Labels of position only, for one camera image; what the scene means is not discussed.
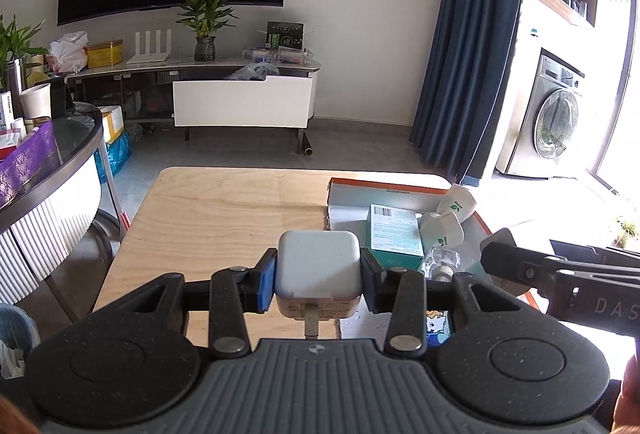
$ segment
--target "gray ribbed panel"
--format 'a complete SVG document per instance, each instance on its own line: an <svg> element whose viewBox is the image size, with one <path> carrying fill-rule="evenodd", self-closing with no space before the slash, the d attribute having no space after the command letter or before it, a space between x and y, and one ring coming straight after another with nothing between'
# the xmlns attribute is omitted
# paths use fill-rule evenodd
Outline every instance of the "gray ribbed panel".
<svg viewBox="0 0 640 434"><path fill-rule="evenodd" d="M0 234L0 302L15 304L38 287L10 231Z"/></svg>
<svg viewBox="0 0 640 434"><path fill-rule="evenodd" d="M39 280L71 253L89 228L99 204L100 182L92 156L49 198L11 226Z"/></svg>
<svg viewBox="0 0 640 434"><path fill-rule="evenodd" d="M443 397L419 362L382 355L372 340L262 340L215 362L180 405L119 434L596 434L591 419L557 428L484 422ZM43 432L89 432L45 423Z"/></svg>

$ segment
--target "curtain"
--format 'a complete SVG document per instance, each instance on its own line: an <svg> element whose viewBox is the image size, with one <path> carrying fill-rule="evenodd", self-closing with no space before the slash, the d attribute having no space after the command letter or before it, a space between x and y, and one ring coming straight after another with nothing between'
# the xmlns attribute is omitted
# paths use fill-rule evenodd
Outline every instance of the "curtain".
<svg viewBox="0 0 640 434"><path fill-rule="evenodd" d="M520 0L441 0L410 140L434 172L464 177L491 117Z"/></svg>

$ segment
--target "white power adapter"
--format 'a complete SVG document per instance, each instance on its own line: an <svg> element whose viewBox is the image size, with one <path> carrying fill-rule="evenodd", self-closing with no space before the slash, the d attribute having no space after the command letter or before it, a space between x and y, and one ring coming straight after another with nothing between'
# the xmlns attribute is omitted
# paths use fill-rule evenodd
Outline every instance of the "white power adapter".
<svg viewBox="0 0 640 434"><path fill-rule="evenodd" d="M318 321L352 316L362 293L360 244L347 231L290 230L280 236L275 294L280 313L305 321L318 338Z"/></svg>

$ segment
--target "box with yellow tape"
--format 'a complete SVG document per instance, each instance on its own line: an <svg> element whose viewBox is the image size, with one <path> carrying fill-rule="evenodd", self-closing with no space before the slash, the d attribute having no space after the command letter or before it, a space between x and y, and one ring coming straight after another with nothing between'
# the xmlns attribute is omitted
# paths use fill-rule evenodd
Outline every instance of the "box with yellow tape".
<svg viewBox="0 0 640 434"><path fill-rule="evenodd" d="M90 44L86 47L87 68L113 66L122 62L122 39Z"/></svg>
<svg viewBox="0 0 640 434"><path fill-rule="evenodd" d="M102 134L104 141L113 143L124 131L124 119L120 106L99 106L102 113Z"/></svg>

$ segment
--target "black box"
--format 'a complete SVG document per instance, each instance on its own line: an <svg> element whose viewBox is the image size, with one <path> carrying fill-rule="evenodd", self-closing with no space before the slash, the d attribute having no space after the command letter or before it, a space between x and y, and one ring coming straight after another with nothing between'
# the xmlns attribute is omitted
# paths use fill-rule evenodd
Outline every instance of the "black box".
<svg viewBox="0 0 640 434"><path fill-rule="evenodd" d="M267 23L266 47L277 50L279 46L302 50L302 23Z"/></svg>

